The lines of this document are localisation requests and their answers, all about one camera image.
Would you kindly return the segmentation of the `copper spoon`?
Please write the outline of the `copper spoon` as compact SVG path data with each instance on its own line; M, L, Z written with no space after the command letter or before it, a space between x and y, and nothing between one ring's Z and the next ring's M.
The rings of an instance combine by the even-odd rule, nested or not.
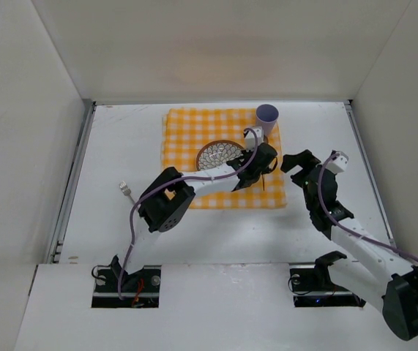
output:
M269 138L266 135L264 135L263 142L265 144L269 144ZM264 174L261 175L263 192L266 190L266 181L265 181L265 177L264 176L265 176Z

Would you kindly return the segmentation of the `lilac paper cup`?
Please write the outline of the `lilac paper cup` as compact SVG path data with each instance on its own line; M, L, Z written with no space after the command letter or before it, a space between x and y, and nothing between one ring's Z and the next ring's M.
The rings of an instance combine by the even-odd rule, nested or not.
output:
M261 127L266 136L269 136L274 129L279 117L279 111L274 105L262 104L255 110L255 122Z

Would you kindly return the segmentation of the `floral patterned bowl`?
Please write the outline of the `floral patterned bowl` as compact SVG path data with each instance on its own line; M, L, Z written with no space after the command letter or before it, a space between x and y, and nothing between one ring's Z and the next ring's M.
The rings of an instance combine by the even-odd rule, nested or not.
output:
M215 140L206 144L197 154L197 170L208 170L242 155L243 147L231 140Z

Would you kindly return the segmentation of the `yellow white checkered cloth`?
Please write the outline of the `yellow white checkered cloth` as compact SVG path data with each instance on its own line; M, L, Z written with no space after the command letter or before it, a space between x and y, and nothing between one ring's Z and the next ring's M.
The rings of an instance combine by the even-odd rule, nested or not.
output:
M215 140L231 140L243 146L243 130L255 122L254 108L196 109L172 108L163 119L161 168L180 172L196 171L198 152ZM276 169L247 189L197 197L191 209L282 208L286 206L284 176Z

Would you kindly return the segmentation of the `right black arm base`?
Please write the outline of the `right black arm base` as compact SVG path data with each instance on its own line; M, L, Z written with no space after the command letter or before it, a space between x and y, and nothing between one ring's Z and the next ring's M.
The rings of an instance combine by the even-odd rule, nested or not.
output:
M366 301L349 290L332 283L329 267L347 256L334 251L320 256L314 263L293 264L289 268L288 288L296 308L356 307Z

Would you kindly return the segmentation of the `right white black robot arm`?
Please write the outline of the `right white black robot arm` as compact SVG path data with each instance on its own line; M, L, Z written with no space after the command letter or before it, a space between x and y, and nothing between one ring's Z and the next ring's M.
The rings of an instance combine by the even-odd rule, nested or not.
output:
M418 257L374 238L337 200L336 176L348 156L333 151L321 162L310 151L284 155L281 170L302 188L310 220L340 250L315 261L321 285L343 287L381 312L388 328L404 341L418 336Z

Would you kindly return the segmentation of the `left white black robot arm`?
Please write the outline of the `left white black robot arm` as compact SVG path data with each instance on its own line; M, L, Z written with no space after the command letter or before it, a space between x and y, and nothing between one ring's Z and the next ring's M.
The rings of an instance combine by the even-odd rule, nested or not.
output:
M111 261L118 294L130 291L137 284L136 276L143 268L144 255L159 234L181 222L196 198L246 189L276 167L276 150L261 143L208 170L183 173L175 167L164 169L130 210L131 239L124 259L114 257Z

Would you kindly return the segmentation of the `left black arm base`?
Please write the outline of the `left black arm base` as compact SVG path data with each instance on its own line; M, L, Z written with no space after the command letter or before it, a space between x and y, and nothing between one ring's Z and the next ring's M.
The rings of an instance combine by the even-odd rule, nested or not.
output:
M91 271L94 279L92 308L96 309L153 309L159 306L162 267L145 265L129 274L124 272L121 295L118 294L122 265L117 255L108 265L96 265Z

